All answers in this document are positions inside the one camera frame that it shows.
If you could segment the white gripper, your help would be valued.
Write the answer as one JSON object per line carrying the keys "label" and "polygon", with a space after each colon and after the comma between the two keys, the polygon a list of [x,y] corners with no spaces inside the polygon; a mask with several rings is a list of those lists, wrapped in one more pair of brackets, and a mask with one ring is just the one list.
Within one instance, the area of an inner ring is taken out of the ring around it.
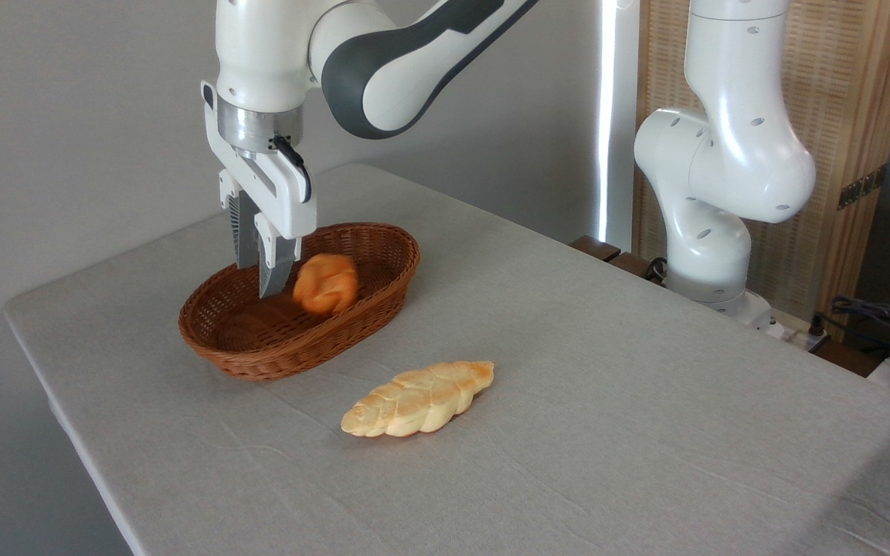
{"label": "white gripper", "polygon": [[202,81],[201,91],[209,147],[226,169],[219,173],[219,199],[229,213],[236,268],[259,264],[259,297],[275,296],[301,259],[301,237],[318,227],[311,174],[283,152],[241,154],[219,132],[226,103],[208,81]]}

